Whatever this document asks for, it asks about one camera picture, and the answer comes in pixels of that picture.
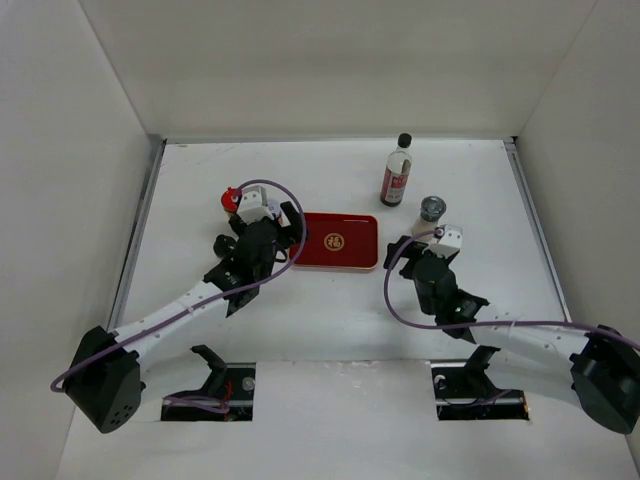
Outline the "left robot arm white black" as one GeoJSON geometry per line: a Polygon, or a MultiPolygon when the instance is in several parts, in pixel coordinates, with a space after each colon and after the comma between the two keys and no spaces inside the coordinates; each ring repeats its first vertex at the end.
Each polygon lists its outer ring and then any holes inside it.
{"type": "Polygon", "coordinates": [[[121,428],[150,400],[191,406],[219,395],[227,365],[204,341],[208,322],[254,300],[278,276],[279,253],[300,248],[307,236],[299,206],[286,201],[280,208],[284,222],[266,204],[242,198],[229,220],[234,234],[214,243],[217,265],[143,319],[119,330],[90,329],[53,386],[102,434],[121,428]]]}

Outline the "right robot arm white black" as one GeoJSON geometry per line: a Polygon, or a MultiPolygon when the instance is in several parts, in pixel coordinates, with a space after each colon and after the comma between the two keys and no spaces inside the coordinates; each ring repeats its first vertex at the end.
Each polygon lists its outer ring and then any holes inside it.
{"type": "Polygon", "coordinates": [[[387,246],[384,269],[406,263],[402,278],[413,282],[420,310],[441,331],[475,345],[464,384],[483,396],[493,389],[535,392],[580,408],[600,426],[622,435],[639,420],[639,345],[605,325],[519,320],[457,285],[442,254],[442,239],[425,245],[403,236],[387,246]]]}

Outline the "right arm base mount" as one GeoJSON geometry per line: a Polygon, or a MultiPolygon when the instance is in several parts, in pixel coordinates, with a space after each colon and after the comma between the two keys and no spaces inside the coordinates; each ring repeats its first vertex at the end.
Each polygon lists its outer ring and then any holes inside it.
{"type": "Polygon", "coordinates": [[[496,352],[479,346],[467,360],[430,364],[440,421],[529,420],[524,393],[497,388],[486,374],[496,352]]]}

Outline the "red lid sauce jar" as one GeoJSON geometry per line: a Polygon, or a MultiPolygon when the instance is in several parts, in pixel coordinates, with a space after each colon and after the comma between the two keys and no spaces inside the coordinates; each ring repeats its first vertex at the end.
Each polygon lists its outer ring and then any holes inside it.
{"type": "Polygon", "coordinates": [[[236,189],[228,187],[220,197],[220,203],[228,217],[236,214],[239,206],[239,200],[236,196],[236,189]]]}

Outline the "soy sauce bottle black cap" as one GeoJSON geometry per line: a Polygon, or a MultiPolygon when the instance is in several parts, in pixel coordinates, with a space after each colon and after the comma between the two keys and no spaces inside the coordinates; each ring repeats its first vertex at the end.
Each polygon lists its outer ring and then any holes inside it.
{"type": "Polygon", "coordinates": [[[412,140],[409,133],[401,133],[395,150],[387,158],[379,196],[381,203],[386,206],[395,207],[402,202],[412,167],[409,153],[412,140]]]}

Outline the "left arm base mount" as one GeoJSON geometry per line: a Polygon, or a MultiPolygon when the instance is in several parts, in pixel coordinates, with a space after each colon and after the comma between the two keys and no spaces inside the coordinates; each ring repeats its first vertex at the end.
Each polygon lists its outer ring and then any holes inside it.
{"type": "Polygon", "coordinates": [[[197,389],[171,394],[164,400],[162,422],[250,422],[253,420],[256,364],[226,363],[204,345],[194,346],[209,368],[197,389]]]}

